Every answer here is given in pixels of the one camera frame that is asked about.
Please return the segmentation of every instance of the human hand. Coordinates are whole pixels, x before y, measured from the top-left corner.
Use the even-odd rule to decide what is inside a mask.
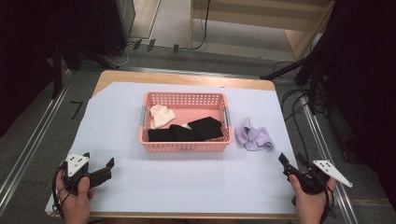
[[[296,207],[300,224],[319,224],[326,204],[325,192],[310,195],[303,191],[297,176],[289,175],[291,186],[296,194]],[[336,181],[332,177],[327,182],[329,189],[335,189]]]
[[[64,223],[87,224],[91,213],[90,199],[93,198],[90,179],[87,176],[81,178],[78,183],[78,195],[75,195],[64,188],[63,174],[64,170],[57,175],[56,189],[64,211]]]

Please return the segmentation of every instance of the gray floor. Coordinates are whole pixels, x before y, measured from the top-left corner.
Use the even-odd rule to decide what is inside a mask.
[[[207,72],[210,76],[258,78],[259,75],[270,74],[276,61],[252,59],[205,52],[181,51],[174,54],[171,49],[155,48],[146,52],[145,47],[129,51],[130,60],[121,70],[132,70],[136,67],[168,69],[181,71]],[[122,61],[124,57],[112,58]],[[84,60],[79,71],[71,71],[68,90],[65,93],[58,112],[53,117],[48,129],[35,149],[21,182],[7,204],[0,223],[63,223],[61,219],[48,217],[44,213],[45,205],[50,196],[50,181],[54,169],[63,160],[71,147],[78,125],[83,118],[85,105],[92,95],[95,83],[104,69],[95,62]],[[279,99],[283,94],[295,89],[292,83],[294,73],[275,80]],[[2,155],[0,162],[0,181],[7,175],[28,143],[30,135],[41,116],[46,111],[51,96],[49,85],[31,106],[20,116],[8,133],[0,139]],[[83,102],[82,109],[72,119],[77,106],[70,101]],[[285,115],[290,113],[293,99],[285,104]],[[318,148],[303,112],[297,114],[297,120],[311,158],[319,158]],[[390,206],[384,191],[378,182],[377,175],[365,165],[352,165],[343,160],[339,143],[332,132],[329,121],[318,115],[321,130],[332,152],[334,163],[345,176],[354,183],[354,188],[347,189],[359,223],[396,223],[395,213]],[[293,149],[302,151],[302,142],[291,119],[286,122]],[[297,223],[295,220],[243,220],[244,223]],[[335,206],[325,223],[344,223],[339,206]]]

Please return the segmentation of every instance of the table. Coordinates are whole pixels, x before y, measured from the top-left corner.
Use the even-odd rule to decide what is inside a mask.
[[[274,84],[195,75],[120,71],[101,75],[70,149],[77,154],[91,153],[90,171],[115,158],[113,177],[94,189],[92,216],[297,218],[290,202],[294,193],[277,160],[283,152],[296,164]],[[251,152],[234,140],[220,153],[148,153],[137,141],[147,90],[222,91],[228,98],[232,123],[240,125],[241,118],[251,116],[259,125],[264,118],[276,148]],[[264,99],[268,108],[261,111],[260,106],[247,104],[238,109],[250,95]],[[48,213],[51,205],[49,198]]]
[[[330,18],[331,0],[211,0],[208,20],[284,29],[294,58],[300,60]],[[207,0],[191,0],[189,47],[193,20],[205,20]]]

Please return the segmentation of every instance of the lavender cloth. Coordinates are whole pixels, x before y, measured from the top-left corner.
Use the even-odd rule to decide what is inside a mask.
[[[250,124],[250,118],[245,119],[244,126],[235,128],[235,138],[246,150],[257,151],[275,147],[270,135],[264,127],[259,130]]]

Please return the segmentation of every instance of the pink plastic basket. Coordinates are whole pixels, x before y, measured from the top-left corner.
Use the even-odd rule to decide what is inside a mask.
[[[221,122],[223,137],[204,142],[150,142],[149,125],[152,120],[149,109],[154,105],[166,105],[173,109],[176,118],[171,124],[184,124],[197,119],[212,117]],[[222,93],[208,92],[147,92],[143,101],[139,126],[139,141],[148,152],[165,151],[223,151],[233,140],[227,99]]]

